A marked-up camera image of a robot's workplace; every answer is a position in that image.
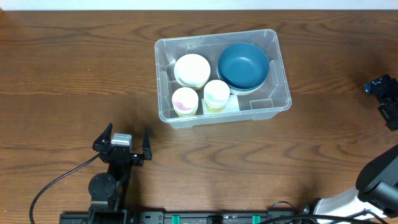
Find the yellow bowl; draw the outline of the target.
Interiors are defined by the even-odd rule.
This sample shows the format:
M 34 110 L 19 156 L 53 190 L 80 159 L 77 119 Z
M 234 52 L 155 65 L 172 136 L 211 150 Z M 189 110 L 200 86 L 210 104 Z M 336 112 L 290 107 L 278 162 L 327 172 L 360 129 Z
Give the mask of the yellow bowl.
M 187 84 L 183 84 L 183 83 L 181 83 L 180 85 L 181 85 L 182 87 L 191 88 L 191 89 L 197 91 L 197 90 L 200 90 L 201 88 L 203 88 L 203 87 L 205 86 L 205 83 L 202 83 L 201 85 L 196 85 L 196 86 L 194 86 L 194 85 L 187 85 Z

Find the yellow cup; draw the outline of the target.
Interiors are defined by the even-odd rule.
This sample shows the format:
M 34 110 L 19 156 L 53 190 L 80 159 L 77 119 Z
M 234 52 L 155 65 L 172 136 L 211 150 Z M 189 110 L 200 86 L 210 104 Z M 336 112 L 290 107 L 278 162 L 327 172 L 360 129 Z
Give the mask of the yellow cup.
M 212 106 L 210 106 L 208 104 L 206 104 L 205 106 L 206 106 L 207 113 L 214 113 L 214 114 L 215 113 L 221 113 L 224 110 L 224 106 L 219 107 L 219 108 L 212 107 Z
M 177 113 L 177 115 L 179 116 L 179 117 L 187 117 L 187 116 L 195 116 L 196 115 L 196 111 L 194 111 L 194 112 L 192 112 L 192 113 L 178 113 L 178 112 L 176 112 Z

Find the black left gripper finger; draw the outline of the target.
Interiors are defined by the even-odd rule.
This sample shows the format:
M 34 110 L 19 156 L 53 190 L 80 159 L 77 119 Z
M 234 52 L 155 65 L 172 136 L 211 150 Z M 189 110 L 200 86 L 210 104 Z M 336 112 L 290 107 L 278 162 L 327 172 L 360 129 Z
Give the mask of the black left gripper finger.
M 151 160 L 152 159 L 152 151 L 150 147 L 149 141 L 149 128 L 146 128 L 144 133 L 144 139 L 142 142 L 142 151 L 144 155 L 144 160 Z
M 105 130 L 93 142 L 93 150 L 96 152 L 103 152 L 111 144 L 111 133 L 113 124 L 109 123 Z

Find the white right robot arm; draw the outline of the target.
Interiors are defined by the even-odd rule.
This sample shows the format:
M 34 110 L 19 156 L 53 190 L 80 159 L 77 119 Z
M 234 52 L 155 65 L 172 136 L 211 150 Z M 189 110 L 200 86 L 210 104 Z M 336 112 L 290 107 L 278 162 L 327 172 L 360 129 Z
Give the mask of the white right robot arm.
M 397 79 L 385 74 L 364 84 L 364 90 L 379 102 L 378 110 L 390 131 L 397 131 Z M 304 214 L 369 219 L 397 217 L 397 146 L 367 163 L 356 185 L 331 198 L 307 205 Z

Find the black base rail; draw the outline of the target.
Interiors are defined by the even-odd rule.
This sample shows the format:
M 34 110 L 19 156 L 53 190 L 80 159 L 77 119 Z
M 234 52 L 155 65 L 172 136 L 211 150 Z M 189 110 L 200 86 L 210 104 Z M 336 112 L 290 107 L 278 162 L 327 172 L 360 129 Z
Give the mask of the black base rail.
M 282 220 L 297 213 L 291 209 L 279 209 L 266 212 L 163 212 L 146 211 L 137 212 L 122 210 L 120 212 L 90 211 L 90 212 L 64 212 L 60 215 L 59 223 L 62 224 L 87 224 L 87 223 L 125 223 L 125 224 L 229 224 L 229 223 L 322 223 L 321 220 L 305 218 L 301 220 Z

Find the pale bowl under blue bowl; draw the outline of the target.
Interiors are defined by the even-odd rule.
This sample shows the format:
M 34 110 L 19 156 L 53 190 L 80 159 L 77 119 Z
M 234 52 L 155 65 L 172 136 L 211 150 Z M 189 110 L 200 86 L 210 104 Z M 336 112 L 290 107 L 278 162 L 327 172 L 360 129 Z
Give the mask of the pale bowl under blue bowl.
M 249 94 L 255 92 L 256 90 L 260 89 L 260 87 L 263 86 L 263 84 L 265 84 L 265 82 L 266 82 L 266 81 L 263 81 L 263 82 L 262 82 L 260 85 L 258 85 L 257 87 L 250 88 L 250 89 L 241 89 L 241 88 L 233 87 L 233 86 L 230 85 L 230 84 L 227 84 L 227 85 L 228 85 L 228 87 L 229 87 L 229 89 L 230 89 L 230 92 L 231 92 L 232 94 L 234 94 L 234 95 L 249 95 Z

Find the white bowl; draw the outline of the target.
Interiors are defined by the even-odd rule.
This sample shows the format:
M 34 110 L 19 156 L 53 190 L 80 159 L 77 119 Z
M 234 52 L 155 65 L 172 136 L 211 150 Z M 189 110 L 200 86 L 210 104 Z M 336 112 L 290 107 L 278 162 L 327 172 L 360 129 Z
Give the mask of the white bowl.
M 201 85 L 210 78 L 211 67 L 207 59 L 198 54 L 180 57 L 174 66 L 174 75 L 179 84 Z

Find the pale mint cup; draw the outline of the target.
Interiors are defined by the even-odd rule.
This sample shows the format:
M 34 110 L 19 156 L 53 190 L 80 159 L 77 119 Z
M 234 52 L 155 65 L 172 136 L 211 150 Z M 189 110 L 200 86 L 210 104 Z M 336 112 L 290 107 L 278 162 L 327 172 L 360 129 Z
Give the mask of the pale mint cup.
M 204 100 L 213 108 L 224 107 L 230 96 L 229 86 L 221 80 L 212 80 L 204 87 Z

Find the pink cup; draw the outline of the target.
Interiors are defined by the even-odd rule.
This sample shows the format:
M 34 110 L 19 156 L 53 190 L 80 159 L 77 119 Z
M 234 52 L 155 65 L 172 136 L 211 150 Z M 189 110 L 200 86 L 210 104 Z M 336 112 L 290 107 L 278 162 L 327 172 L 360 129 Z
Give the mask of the pink cup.
M 188 87 L 177 89 L 172 95 L 172 105 L 178 114 L 192 114 L 198 109 L 198 94 Z

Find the dark blue bowl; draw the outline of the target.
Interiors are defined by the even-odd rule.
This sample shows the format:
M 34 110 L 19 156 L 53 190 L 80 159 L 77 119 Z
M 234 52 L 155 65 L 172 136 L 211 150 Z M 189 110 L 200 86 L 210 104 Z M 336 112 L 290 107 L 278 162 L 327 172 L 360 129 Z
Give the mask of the dark blue bowl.
M 230 45 L 220 54 L 217 73 L 230 88 L 251 91 L 263 85 L 271 70 L 266 53 L 250 43 Z

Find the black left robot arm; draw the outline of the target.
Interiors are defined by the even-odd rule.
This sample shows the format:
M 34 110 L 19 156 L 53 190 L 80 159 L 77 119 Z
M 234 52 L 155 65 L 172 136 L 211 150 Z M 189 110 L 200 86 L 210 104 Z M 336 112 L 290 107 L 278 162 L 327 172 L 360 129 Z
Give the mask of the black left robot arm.
M 133 153 L 133 138 L 130 134 L 112 133 L 110 123 L 93 142 L 93 150 L 108 165 L 106 172 L 95 175 L 89 183 L 91 208 L 99 211 L 117 211 L 124 203 L 127 188 L 134 166 L 143 166 L 145 160 L 152 159 L 149 130 L 144 133 L 142 152 Z

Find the clear plastic storage container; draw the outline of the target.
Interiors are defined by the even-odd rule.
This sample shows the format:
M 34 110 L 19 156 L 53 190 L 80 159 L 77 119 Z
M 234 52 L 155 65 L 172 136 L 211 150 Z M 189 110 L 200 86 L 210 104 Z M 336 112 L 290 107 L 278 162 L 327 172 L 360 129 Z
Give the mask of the clear plastic storage container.
M 211 67 L 210 79 L 214 80 L 218 77 L 216 67 L 222 51 L 240 42 L 254 44 L 268 56 L 271 70 L 265 83 L 248 95 L 231 95 L 228 104 L 219 112 L 207 110 L 203 90 L 198 90 L 196 115 L 180 117 L 172 105 L 172 95 L 181 87 L 174 75 L 177 60 L 186 54 L 205 57 Z M 159 39 L 154 51 L 159 118 L 172 128 L 271 119 L 292 105 L 278 36 L 272 29 Z

